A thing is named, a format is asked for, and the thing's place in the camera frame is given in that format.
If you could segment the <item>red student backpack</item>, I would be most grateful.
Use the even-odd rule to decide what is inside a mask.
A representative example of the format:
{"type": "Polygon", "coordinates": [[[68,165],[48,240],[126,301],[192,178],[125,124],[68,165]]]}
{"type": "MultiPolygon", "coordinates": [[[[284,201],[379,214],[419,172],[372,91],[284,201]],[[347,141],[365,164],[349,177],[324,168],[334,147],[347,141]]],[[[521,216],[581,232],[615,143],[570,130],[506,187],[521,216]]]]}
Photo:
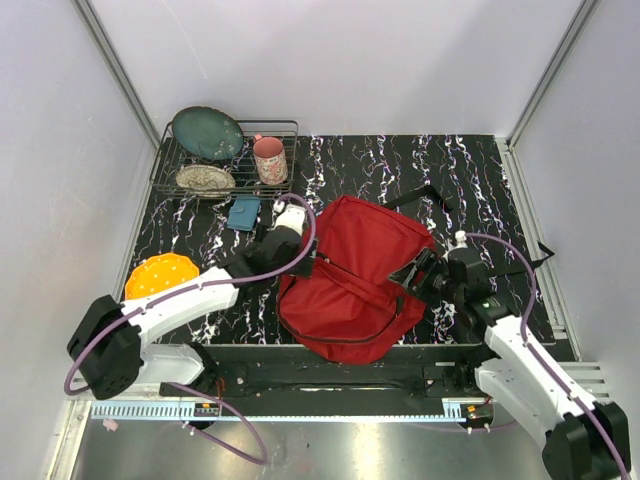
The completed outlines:
{"type": "MultiPolygon", "coordinates": [[[[413,329],[428,307],[441,303],[428,305],[388,280],[424,248],[436,251],[428,229],[396,210],[423,197],[451,209],[425,185],[383,205],[343,195],[317,216],[316,231],[304,235],[318,240],[313,273],[283,276],[277,302],[280,322],[299,343],[332,362],[372,363],[413,329]]],[[[489,270],[491,282],[525,269],[489,270]]]]}

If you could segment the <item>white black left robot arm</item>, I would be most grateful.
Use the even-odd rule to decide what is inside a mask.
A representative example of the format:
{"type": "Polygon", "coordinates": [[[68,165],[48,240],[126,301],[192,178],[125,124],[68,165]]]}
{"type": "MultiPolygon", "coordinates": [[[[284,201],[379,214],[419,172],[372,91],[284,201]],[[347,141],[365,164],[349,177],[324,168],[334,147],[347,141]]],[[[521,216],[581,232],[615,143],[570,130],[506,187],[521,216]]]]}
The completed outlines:
{"type": "Polygon", "coordinates": [[[276,226],[227,262],[137,300],[95,299],[67,343],[69,396],[112,399],[140,383],[175,382],[196,396],[215,386],[216,372],[191,346],[158,339],[208,313],[225,311],[259,284],[297,267],[312,245],[301,227],[276,226]]]}

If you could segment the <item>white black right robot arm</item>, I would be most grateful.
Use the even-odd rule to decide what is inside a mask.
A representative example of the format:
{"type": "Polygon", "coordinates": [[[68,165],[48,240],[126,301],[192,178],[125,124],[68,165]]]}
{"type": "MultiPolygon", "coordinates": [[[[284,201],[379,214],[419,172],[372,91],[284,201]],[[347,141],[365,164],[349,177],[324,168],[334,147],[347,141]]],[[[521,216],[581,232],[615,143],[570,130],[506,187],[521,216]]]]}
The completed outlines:
{"type": "Polygon", "coordinates": [[[477,251],[458,247],[439,256],[424,249],[389,278],[417,299],[445,301],[462,314],[482,345],[454,371],[455,387],[501,404],[538,445],[550,478],[630,478],[624,411],[597,400],[537,341],[492,288],[477,251]]]}

